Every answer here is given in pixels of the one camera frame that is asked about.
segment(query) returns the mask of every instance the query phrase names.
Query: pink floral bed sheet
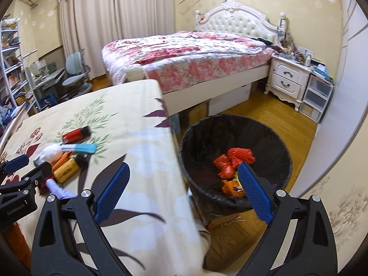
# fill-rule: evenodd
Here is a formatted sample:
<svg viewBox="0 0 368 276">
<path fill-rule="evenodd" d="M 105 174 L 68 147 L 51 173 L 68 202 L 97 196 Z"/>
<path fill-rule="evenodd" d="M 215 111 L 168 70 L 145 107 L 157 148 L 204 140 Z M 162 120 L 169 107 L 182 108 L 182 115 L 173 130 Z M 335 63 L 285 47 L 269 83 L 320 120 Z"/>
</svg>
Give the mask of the pink floral bed sheet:
<svg viewBox="0 0 368 276">
<path fill-rule="evenodd" d="M 163 93 L 265 65 L 273 53 L 260 41 L 212 32 L 118 40 L 102 50 L 114 85 L 141 66 L 145 78 L 157 80 Z"/>
</svg>

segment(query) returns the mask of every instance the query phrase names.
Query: white storage box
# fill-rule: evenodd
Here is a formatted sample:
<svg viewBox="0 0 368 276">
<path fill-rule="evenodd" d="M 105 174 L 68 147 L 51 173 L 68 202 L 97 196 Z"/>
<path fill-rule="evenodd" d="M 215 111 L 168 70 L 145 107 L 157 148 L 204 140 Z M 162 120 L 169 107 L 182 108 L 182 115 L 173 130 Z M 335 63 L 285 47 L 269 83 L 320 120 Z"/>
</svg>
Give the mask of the white storage box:
<svg viewBox="0 0 368 276">
<path fill-rule="evenodd" d="M 208 115 L 215 115 L 249 99 L 252 84 L 216 96 L 209 101 Z"/>
</svg>

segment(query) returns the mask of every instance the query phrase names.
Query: black cap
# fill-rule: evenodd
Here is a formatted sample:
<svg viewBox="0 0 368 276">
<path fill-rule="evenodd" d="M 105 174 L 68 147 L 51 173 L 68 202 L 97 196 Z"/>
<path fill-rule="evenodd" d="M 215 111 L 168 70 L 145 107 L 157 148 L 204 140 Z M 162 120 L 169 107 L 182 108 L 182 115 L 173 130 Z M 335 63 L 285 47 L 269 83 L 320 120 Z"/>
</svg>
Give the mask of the black cap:
<svg viewBox="0 0 368 276">
<path fill-rule="evenodd" d="M 80 132 L 82 133 L 83 138 L 89 137 L 91 135 L 91 130 L 89 126 L 85 126 L 84 128 L 81 128 Z"/>
<path fill-rule="evenodd" d="M 86 158 L 83 155 L 76 155 L 74 157 L 74 160 L 78 164 L 78 166 L 81 168 L 87 166 L 88 164 Z"/>
</svg>

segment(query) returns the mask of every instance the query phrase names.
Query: blue gripper pad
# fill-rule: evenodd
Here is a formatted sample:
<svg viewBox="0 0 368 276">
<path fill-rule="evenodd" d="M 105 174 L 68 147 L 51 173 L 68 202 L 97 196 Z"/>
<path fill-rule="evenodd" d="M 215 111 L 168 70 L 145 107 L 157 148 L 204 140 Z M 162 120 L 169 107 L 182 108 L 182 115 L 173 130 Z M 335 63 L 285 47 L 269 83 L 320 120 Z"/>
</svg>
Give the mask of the blue gripper pad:
<svg viewBox="0 0 368 276">
<path fill-rule="evenodd" d="M 19 157 L 6 163 L 4 167 L 4 172 L 6 174 L 13 174 L 14 172 L 27 166 L 29 163 L 29 158 L 26 155 L 20 155 Z"/>
<path fill-rule="evenodd" d="M 238 178 L 258 218 L 270 225 L 274 218 L 271 200 L 244 163 L 239 165 Z"/>
<path fill-rule="evenodd" d="M 129 182 L 129 178 L 129 166 L 123 163 L 95 203 L 95 216 L 93 218 L 98 225 L 110 218 Z"/>
</svg>

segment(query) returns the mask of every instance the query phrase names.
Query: metal screw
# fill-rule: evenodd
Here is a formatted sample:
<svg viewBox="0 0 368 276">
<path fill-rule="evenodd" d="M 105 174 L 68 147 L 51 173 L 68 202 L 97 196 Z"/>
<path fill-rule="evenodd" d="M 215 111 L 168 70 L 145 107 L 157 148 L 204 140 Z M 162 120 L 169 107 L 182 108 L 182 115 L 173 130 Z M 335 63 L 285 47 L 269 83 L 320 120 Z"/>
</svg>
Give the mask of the metal screw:
<svg viewBox="0 0 368 276">
<path fill-rule="evenodd" d="M 276 194 L 279 197 L 285 197 L 286 196 L 286 192 L 284 190 L 277 190 Z"/>
<path fill-rule="evenodd" d="M 89 195 L 91 195 L 91 191 L 84 190 L 81 195 L 82 195 L 82 197 L 88 197 Z"/>
<path fill-rule="evenodd" d="M 48 202 L 53 202 L 54 200 L 55 200 L 55 195 L 50 195 L 49 197 L 47 197 Z"/>
<path fill-rule="evenodd" d="M 320 201 L 321 201 L 321 197 L 319 197 L 318 195 L 313 195 L 313 196 L 312 196 L 312 199 L 313 199 L 315 202 L 320 202 Z"/>
</svg>

